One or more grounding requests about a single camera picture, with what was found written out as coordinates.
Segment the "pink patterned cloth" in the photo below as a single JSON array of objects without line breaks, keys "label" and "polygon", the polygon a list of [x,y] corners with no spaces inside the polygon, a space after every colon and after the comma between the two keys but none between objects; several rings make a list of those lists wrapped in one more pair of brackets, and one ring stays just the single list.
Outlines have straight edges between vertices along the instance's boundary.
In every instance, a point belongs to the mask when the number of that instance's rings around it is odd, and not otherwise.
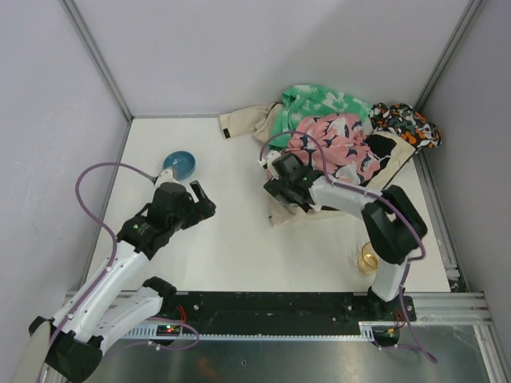
[{"label": "pink patterned cloth", "polygon": [[365,142],[359,117],[351,113],[305,117],[279,152],[297,155],[306,165],[344,183],[365,186],[381,170]]}]

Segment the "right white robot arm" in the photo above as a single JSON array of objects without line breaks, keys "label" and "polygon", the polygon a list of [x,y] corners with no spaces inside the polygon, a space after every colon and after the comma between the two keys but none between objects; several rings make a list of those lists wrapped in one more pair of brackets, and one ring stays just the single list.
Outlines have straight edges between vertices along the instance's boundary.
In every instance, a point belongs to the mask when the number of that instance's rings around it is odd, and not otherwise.
[{"label": "right white robot arm", "polygon": [[425,257],[422,238],[427,226],[403,189],[390,186],[372,192],[334,181],[292,153],[271,151],[259,158],[259,164],[270,173],[264,189],[287,210],[342,211],[364,222],[379,257],[374,281],[367,291],[370,317],[386,320],[398,310],[405,313],[404,284],[414,260],[411,254],[419,249],[419,258]]}]

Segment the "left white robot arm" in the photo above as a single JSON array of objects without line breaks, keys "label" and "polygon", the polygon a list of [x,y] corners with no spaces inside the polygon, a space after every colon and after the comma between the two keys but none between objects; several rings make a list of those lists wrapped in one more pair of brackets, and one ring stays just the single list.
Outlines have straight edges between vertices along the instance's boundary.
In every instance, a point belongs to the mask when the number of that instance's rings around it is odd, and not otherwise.
[{"label": "left white robot arm", "polygon": [[38,316],[30,324],[30,335],[41,326],[48,328],[43,363],[68,381],[86,381],[113,343],[140,322],[157,315],[176,290],[165,280],[152,277],[131,301],[112,308],[110,305],[124,284],[174,234],[215,213],[216,205],[198,181],[187,187],[177,182],[159,184],[152,201],[125,221],[114,235],[112,253],[93,278],[51,318]]}]

